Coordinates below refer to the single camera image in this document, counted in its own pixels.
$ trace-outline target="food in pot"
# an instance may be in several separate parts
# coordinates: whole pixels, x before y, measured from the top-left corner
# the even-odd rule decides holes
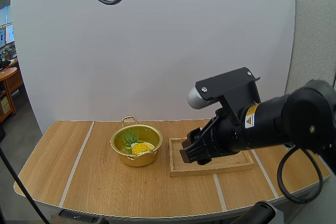
[[[137,132],[133,133],[131,130],[126,131],[122,138],[125,144],[121,147],[121,151],[124,153],[136,155],[152,149],[150,148],[152,147],[151,144],[139,140],[139,134]]]

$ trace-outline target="white backdrop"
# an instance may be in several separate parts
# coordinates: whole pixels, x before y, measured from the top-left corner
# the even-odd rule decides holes
[[[42,132],[57,120],[200,119],[198,80],[243,66],[282,95],[294,0],[12,0],[15,44]]]

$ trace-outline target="wooden tray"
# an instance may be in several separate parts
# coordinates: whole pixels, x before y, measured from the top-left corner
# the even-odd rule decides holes
[[[219,173],[231,173],[239,170],[252,169],[254,162],[248,151],[242,151],[235,155],[213,158],[206,165],[199,165],[197,162],[186,164],[180,155],[182,142],[186,138],[170,138],[169,139],[169,155],[170,155],[170,176],[200,176]]]

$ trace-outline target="computer monitor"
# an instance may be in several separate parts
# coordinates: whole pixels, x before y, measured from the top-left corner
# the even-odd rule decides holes
[[[0,48],[6,45],[5,29],[0,29]]]
[[[13,25],[6,26],[6,44],[14,41]]]

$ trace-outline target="white stripe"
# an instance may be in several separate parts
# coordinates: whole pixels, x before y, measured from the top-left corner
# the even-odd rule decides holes
[[[251,151],[252,151],[254,157],[256,158],[256,160],[257,160],[257,162],[258,162],[258,165],[260,166],[260,169],[261,169],[261,171],[263,172],[264,177],[266,178],[267,183],[268,183],[269,187],[271,188],[271,190],[272,190],[274,196],[275,196],[276,198],[279,198],[279,195],[277,194],[277,191],[275,191],[275,187],[274,187],[274,185],[272,184],[272,181],[270,180],[270,178],[268,177],[268,174],[267,174],[265,168],[263,167],[263,164],[261,163],[261,161],[260,161],[260,159],[259,159],[259,157],[258,157],[256,151],[255,151],[255,150],[251,150]]]
[[[75,173],[76,167],[77,167],[77,165],[78,165],[80,156],[82,155],[82,152],[83,152],[83,150],[84,150],[84,147],[85,147],[85,145],[86,145],[86,142],[87,142],[88,139],[89,139],[89,136],[90,136],[91,131],[92,131],[92,128],[93,128],[93,125],[94,125],[94,122],[92,122],[91,127],[90,127],[90,129],[89,129],[89,131],[88,131],[88,134],[86,135],[85,140],[84,140],[84,142],[83,142],[83,144],[82,144],[82,147],[81,147],[80,150],[79,150],[79,153],[78,153],[78,155],[77,155],[76,161],[75,161],[75,163],[73,164],[71,173],[70,173],[69,178],[68,178],[67,185],[66,185],[65,188],[64,188],[64,192],[63,192],[63,195],[62,195],[62,199],[61,199],[61,201],[60,201],[58,207],[63,207],[63,203],[64,203],[64,200],[65,200],[65,197],[67,196],[67,193],[68,193],[68,190],[69,190],[69,187],[70,187],[70,183],[71,183],[72,177],[73,177],[73,175],[74,175],[74,173]]]
[[[226,204],[225,204],[225,200],[224,200],[224,196],[223,196],[223,193],[222,193],[222,189],[221,189],[221,185],[219,184],[219,180],[218,180],[218,177],[217,177],[217,174],[214,174],[214,181],[215,181],[215,185],[216,185],[216,188],[217,188],[217,192],[218,192],[218,196],[219,196],[219,201],[221,203],[221,206],[222,206],[222,211],[227,211],[226,209]]]

